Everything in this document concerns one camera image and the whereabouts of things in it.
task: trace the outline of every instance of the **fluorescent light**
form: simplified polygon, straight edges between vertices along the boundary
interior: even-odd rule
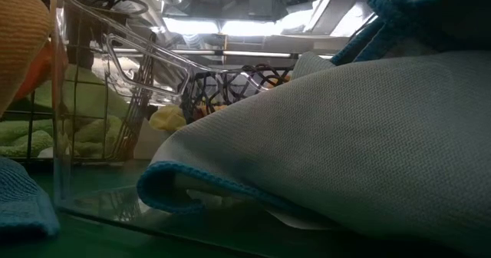
[[[214,55],[214,51],[207,50],[171,50],[172,52],[179,55]]]
[[[218,33],[218,27],[214,21],[202,20],[177,20],[172,18],[163,19],[171,32],[181,35],[198,35]]]
[[[323,59],[331,59],[334,55],[319,55],[320,58]]]
[[[377,20],[377,18],[378,18],[378,15],[375,15],[375,16],[374,16],[372,19],[370,19],[370,21],[368,21],[368,23],[367,23],[367,24],[371,24],[373,21]]]
[[[322,16],[322,13],[324,13],[324,10],[328,7],[330,1],[331,0],[316,0],[312,2],[314,13],[312,14],[308,24],[305,25],[304,32],[311,31],[314,28],[319,21],[319,18]]]
[[[160,27],[157,27],[157,26],[150,27],[150,30],[153,31],[153,32],[155,32],[155,33],[157,33],[157,34],[166,32],[166,29],[164,27],[162,27],[162,26],[160,26]]]
[[[361,3],[355,3],[348,13],[339,21],[331,36],[352,36],[365,22]]]
[[[286,15],[280,22],[280,26],[282,30],[297,28],[303,25],[307,25],[312,17],[313,9],[293,12],[289,15]]]
[[[160,2],[160,12],[163,12],[163,7],[166,5],[166,3],[163,0],[155,0],[157,2]]]
[[[233,36],[268,36],[279,35],[281,28],[273,22],[227,21],[222,33]]]
[[[223,51],[223,54],[224,55],[270,57],[270,58],[289,58],[290,57],[290,54],[270,53],[270,52],[260,52],[260,51]]]
[[[318,55],[319,58],[323,58],[323,59],[331,59],[333,57],[333,55]]]

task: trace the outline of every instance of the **clear plastic container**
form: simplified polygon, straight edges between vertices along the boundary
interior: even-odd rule
[[[51,13],[59,209],[234,252],[339,250],[253,203],[173,215],[143,204],[135,185],[171,133],[149,126],[157,108],[178,106],[189,123],[288,82],[302,53],[330,58],[370,20],[363,0],[51,0]]]

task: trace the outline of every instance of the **wire basket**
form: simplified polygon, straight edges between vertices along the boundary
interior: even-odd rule
[[[217,110],[289,81],[293,67],[273,68],[266,64],[222,73],[198,73],[189,83],[182,103],[188,124]]]
[[[50,0],[42,0],[47,7],[50,5]],[[130,17],[128,14],[121,12],[113,12],[103,8],[97,8],[97,10],[106,15],[109,18],[115,19],[114,21],[123,24],[127,18]],[[71,77],[64,77],[59,81],[62,83],[70,84],[69,87],[73,88],[69,96],[67,92],[62,92],[64,94],[64,101],[71,99],[71,104],[65,104],[61,102],[58,104],[60,108],[60,117],[62,124],[59,124],[60,131],[62,134],[66,134],[63,144],[68,144],[67,148],[71,151],[76,150],[77,141],[75,140],[75,134],[85,125],[95,125],[95,121],[102,123],[101,130],[106,130],[110,120],[108,120],[108,105],[109,105],[109,94],[110,92],[115,92],[114,95],[120,96],[124,101],[127,102],[126,113],[120,115],[119,127],[113,132],[111,136],[111,145],[107,146],[107,132],[101,132],[101,139],[98,140],[99,143],[94,143],[93,141],[88,141],[87,149],[94,149],[96,144],[100,144],[100,150],[97,155],[83,155],[74,153],[74,162],[77,163],[84,161],[87,162],[104,162],[108,161],[119,161],[128,159],[133,153],[135,143],[137,142],[137,137],[140,132],[140,126],[142,120],[146,115],[146,107],[149,101],[149,95],[144,94],[144,89],[134,88],[125,95],[114,90],[117,84],[114,84],[111,80],[109,71],[96,72],[95,75],[89,79],[81,77],[79,69],[83,67],[91,68],[94,57],[102,57],[107,55],[107,51],[97,48],[97,46],[91,45],[94,43],[94,32],[100,32],[102,34],[102,25],[94,24],[97,23],[89,17],[77,18],[69,25],[75,25],[76,27],[71,27],[72,33],[67,34],[66,53],[58,54],[66,56],[68,59],[69,68],[74,70]],[[91,27],[92,34],[87,37],[82,31],[84,27]],[[155,41],[155,34],[151,33],[149,36],[149,41]],[[141,58],[141,66],[133,72],[133,79],[139,81],[143,84],[149,84],[153,80],[153,74],[151,71],[151,58],[148,55],[144,55]],[[100,88],[96,91],[100,91],[102,99],[101,110],[102,114],[99,115],[84,115],[78,114],[79,111],[77,106],[77,88],[82,87],[92,87]],[[2,150],[2,155],[9,157],[17,162],[23,164],[29,171],[51,171],[53,166],[53,137],[56,136],[52,126],[53,109],[51,101],[51,81],[46,81],[41,87],[33,91],[29,96],[15,103],[12,103],[9,108],[5,111],[0,122],[0,150]],[[8,134],[9,130],[12,128],[25,130],[24,133],[18,132],[15,136]],[[45,132],[44,137],[39,137],[41,132]],[[23,140],[23,145],[19,145],[18,141]]]

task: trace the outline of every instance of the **blue cloth edge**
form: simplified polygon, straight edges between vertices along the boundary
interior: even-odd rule
[[[2,229],[5,228],[12,228],[12,230],[7,231],[9,233],[22,233],[25,232],[24,229],[35,228],[41,231],[41,233],[46,237],[57,235],[58,231],[60,230],[60,224],[48,194],[29,176],[28,172],[19,162],[8,159],[7,157],[0,157],[0,163],[0,169],[6,168],[8,171],[8,176],[21,177],[23,180],[25,180],[25,183],[22,184],[23,188],[26,190],[31,190],[31,192],[28,193],[22,192],[20,199],[12,201],[16,203],[35,202],[37,204],[36,208],[38,212],[37,217],[30,218],[28,220],[17,217],[14,221],[2,222],[2,211],[0,210],[0,233],[2,233]],[[25,235],[30,236],[31,231],[28,231]]]
[[[339,65],[344,57],[350,55],[357,49],[360,51],[351,62],[380,59],[395,46],[398,41],[411,35],[416,36],[423,43],[428,44],[438,51],[455,49],[456,43],[452,42],[450,38],[446,36],[436,33],[435,36],[437,39],[431,39],[424,34],[424,30],[420,31],[419,26],[417,25],[414,25],[412,29],[408,28],[408,26],[406,26],[407,24],[412,26],[412,23],[408,21],[410,18],[404,17],[397,9],[398,5],[405,8],[419,8],[433,4],[437,1],[439,0],[367,0],[369,6],[371,6],[375,12],[378,12],[378,19],[370,23],[359,35],[348,42],[348,44],[331,59],[331,62],[335,65]],[[393,19],[389,21],[389,19],[385,18],[387,15],[391,15],[397,19],[404,18],[404,20],[397,25],[398,21],[394,22]]]
[[[231,192],[244,194],[249,197],[253,197],[259,201],[269,203],[277,208],[287,210],[289,212],[300,214],[300,215],[309,215],[309,211],[305,208],[294,205],[293,203],[289,203],[287,200],[283,200],[280,197],[273,196],[269,193],[263,192],[257,188],[250,187],[244,184],[239,184],[230,180],[223,179],[221,177],[217,177],[213,174],[210,174],[204,170],[197,170],[196,168],[190,167],[186,164],[176,162],[176,161],[158,161],[151,164],[148,169],[142,174],[137,183],[137,192],[140,199],[149,207],[165,210],[171,213],[199,213],[205,210],[205,206],[202,203],[190,203],[186,207],[175,207],[171,203],[163,202],[162,200],[156,200],[153,197],[149,196],[147,193],[147,182],[150,182],[150,178],[153,177],[154,174],[163,173],[166,171],[185,174],[189,177],[194,177],[200,180],[204,180],[211,184],[216,185],[217,187],[221,187],[223,189],[230,190]]]

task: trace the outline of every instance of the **green table surface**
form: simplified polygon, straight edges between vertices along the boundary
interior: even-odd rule
[[[50,195],[53,193],[51,174],[31,174],[38,184]],[[29,240],[21,243],[0,244],[0,257],[243,257],[258,256],[229,250],[219,246],[198,243],[192,240],[172,238],[171,236],[150,236],[124,228],[83,220],[66,213],[58,213],[61,230],[57,237],[43,240]],[[325,233],[322,236],[311,236],[305,233],[302,240],[294,239],[287,234],[277,234],[276,240],[269,238],[270,226],[275,223],[261,219],[246,219],[238,228],[227,236],[217,236],[228,244],[250,240],[249,247],[260,250],[265,256],[273,257],[415,257],[445,256],[461,257],[458,253],[446,250],[434,244],[371,240],[353,233]],[[247,234],[245,227],[251,227],[255,235]],[[195,230],[186,224],[176,227],[180,231],[195,236]],[[311,241],[311,247],[305,247],[305,241]]]
[[[50,195],[50,174],[31,175]],[[237,257],[238,253],[158,236],[58,213],[60,233],[54,238],[0,245],[0,257]]]

